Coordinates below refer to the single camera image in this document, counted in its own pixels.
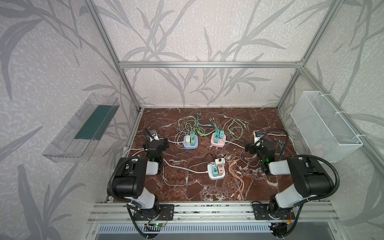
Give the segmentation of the white power strip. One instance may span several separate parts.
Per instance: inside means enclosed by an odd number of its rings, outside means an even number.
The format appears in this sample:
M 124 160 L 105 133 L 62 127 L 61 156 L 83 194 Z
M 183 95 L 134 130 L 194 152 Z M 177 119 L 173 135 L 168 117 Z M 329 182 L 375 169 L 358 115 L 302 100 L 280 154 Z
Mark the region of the white power strip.
M 226 176 L 225 169 L 222 166 L 214 167 L 208 165 L 207 170 L 209 178 L 213 181 L 223 179 Z

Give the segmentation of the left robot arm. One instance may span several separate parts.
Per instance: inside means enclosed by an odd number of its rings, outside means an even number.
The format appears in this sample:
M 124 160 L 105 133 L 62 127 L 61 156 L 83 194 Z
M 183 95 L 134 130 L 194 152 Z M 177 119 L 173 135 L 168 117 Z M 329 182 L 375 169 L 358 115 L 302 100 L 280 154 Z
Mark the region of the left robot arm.
M 143 128 L 145 156 L 120 158 L 107 186 L 114 200 L 126 203 L 138 213 L 160 212 L 158 197 L 145 188 L 146 176 L 159 175 L 164 167 L 164 151 L 169 148 L 167 138 L 160 139 L 155 130 Z

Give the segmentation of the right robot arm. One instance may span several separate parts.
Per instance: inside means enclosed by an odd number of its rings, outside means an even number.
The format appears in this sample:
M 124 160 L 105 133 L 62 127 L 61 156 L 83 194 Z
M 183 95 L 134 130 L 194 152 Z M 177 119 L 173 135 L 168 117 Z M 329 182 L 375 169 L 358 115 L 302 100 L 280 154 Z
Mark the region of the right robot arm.
M 273 196 L 268 204 L 254 207 L 256 218 L 282 219 L 292 216 L 293 208 L 332 196 L 340 186 L 340 175 L 328 161 L 313 155 L 295 155 L 276 160 L 275 146 L 258 139 L 245 143 L 245 151 L 256 154 L 267 175 L 290 175 L 293 183 Z

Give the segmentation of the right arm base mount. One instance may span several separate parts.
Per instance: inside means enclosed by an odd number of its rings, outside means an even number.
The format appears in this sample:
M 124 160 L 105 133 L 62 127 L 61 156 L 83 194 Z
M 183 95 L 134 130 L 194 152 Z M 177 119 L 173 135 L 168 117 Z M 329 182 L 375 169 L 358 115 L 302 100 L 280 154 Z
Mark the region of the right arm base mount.
M 251 206 L 253 209 L 255 220 L 291 221 L 296 218 L 292 208 L 283 209 L 273 202 L 263 204 L 258 201 L 253 201 L 251 203 Z

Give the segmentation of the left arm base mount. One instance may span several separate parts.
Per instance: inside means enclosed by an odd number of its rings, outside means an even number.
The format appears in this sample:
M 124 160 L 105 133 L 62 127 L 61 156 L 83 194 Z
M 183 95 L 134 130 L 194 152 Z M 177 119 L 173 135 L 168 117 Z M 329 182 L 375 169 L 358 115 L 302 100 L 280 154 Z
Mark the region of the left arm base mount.
M 160 221 L 173 220 L 175 213 L 175 205 L 173 204 L 159 204 L 152 209 L 142 209 L 134 212 L 135 221 L 144 221 L 156 219 Z

